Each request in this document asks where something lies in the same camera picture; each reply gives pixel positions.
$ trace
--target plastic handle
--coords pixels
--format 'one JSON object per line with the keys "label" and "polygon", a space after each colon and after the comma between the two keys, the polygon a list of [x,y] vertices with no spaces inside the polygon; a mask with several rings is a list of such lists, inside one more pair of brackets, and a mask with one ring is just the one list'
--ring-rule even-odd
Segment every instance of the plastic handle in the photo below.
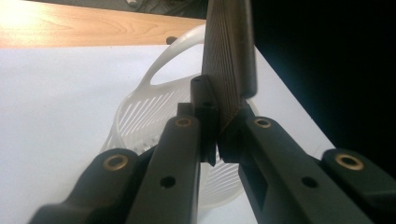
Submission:
{"label": "plastic handle", "polygon": [[205,25],[197,26],[187,33],[179,37],[175,42],[173,42],[151,65],[147,73],[143,76],[137,88],[142,86],[150,85],[150,82],[154,75],[172,59],[174,59],[178,54],[186,49],[189,49],[197,44],[204,43],[205,40]]}

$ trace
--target black mechanical linkage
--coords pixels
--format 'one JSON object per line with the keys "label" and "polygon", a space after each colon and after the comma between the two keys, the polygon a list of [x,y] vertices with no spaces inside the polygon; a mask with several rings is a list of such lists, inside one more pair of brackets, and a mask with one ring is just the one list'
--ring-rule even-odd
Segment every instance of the black mechanical linkage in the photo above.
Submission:
{"label": "black mechanical linkage", "polygon": [[126,223],[195,223],[200,164],[198,119],[169,119]]}
{"label": "black mechanical linkage", "polygon": [[219,106],[207,76],[191,80],[193,115],[201,123],[201,162],[216,164],[216,140],[219,134]]}
{"label": "black mechanical linkage", "polygon": [[111,149],[100,154],[63,203],[41,207],[30,223],[123,222],[151,153],[152,149],[138,158],[131,150]]}
{"label": "black mechanical linkage", "polygon": [[209,1],[202,75],[219,104],[220,132],[257,92],[252,27],[250,1]]}
{"label": "black mechanical linkage", "polygon": [[327,150],[323,170],[375,223],[396,220],[396,181],[361,154]]}
{"label": "black mechanical linkage", "polygon": [[244,133],[240,175],[260,223],[372,223],[274,120],[250,118]]}

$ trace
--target screw hole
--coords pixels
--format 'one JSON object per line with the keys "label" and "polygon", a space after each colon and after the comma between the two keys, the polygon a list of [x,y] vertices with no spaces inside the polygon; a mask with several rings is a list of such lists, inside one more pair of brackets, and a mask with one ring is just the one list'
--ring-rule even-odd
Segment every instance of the screw hole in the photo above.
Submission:
{"label": "screw hole", "polygon": [[358,163],[348,157],[344,157],[341,159],[341,161],[343,161],[344,163],[348,164],[348,165],[357,165]]}
{"label": "screw hole", "polygon": [[301,182],[303,182],[303,184],[311,189],[317,188],[318,187],[318,182],[309,176],[303,177],[301,178]]}
{"label": "screw hole", "polygon": [[256,119],[254,120],[257,126],[261,128],[269,128],[271,127],[271,122],[266,119]]}
{"label": "screw hole", "polygon": [[359,171],[364,168],[363,162],[356,157],[347,155],[346,153],[337,154],[335,156],[335,161],[349,170]]}
{"label": "screw hole", "polygon": [[161,179],[160,185],[163,189],[170,189],[176,184],[176,180],[172,176],[167,176]]}
{"label": "screw hole", "polygon": [[124,155],[113,155],[105,159],[103,166],[108,171],[117,171],[122,169],[128,163],[128,158]]}
{"label": "screw hole", "polygon": [[176,120],[176,125],[179,127],[187,127],[191,125],[190,119],[178,119]]}

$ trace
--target white paper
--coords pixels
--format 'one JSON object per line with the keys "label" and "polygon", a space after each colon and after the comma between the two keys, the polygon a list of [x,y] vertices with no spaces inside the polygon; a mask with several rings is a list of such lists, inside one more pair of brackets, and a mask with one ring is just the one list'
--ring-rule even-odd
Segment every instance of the white paper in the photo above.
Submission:
{"label": "white paper", "polygon": [[[0,49],[0,223],[27,223],[60,203],[98,155],[121,100],[166,46]],[[154,82],[201,71],[202,45],[166,65]],[[309,154],[332,143],[257,51],[261,114]],[[246,194],[200,211],[199,223],[256,223]]]}

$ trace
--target transparent plastic object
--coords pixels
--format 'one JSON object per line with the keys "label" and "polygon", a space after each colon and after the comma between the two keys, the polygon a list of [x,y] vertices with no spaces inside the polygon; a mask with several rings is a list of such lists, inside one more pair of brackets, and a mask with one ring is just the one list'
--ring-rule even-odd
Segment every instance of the transparent plastic object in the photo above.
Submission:
{"label": "transparent plastic object", "polygon": [[[157,145],[163,128],[177,113],[177,103],[190,101],[190,81],[195,74],[159,85],[151,85],[154,75],[178,54],[205,39],[205,26],[198,26],[179,37],[149,68],[137,88],[120,104],[110,134],[101,152],[111,148],[128,148],[138,155]],[[198,207],[224,205],[243,191],[237,164],[219,159],[215,167],[201,163]]]}

